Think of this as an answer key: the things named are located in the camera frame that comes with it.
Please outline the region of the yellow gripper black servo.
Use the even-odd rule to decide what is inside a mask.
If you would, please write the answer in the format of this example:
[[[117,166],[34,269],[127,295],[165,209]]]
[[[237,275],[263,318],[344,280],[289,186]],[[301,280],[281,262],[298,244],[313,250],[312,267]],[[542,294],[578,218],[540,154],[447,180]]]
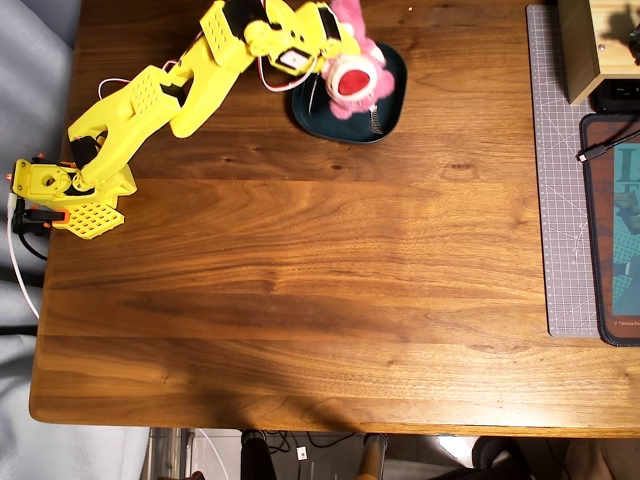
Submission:
[[[295,11],[298,46],[325,61],[340,55],[359,55],[360,46],[341,25],[337,15],[324,2],[307,2]]]

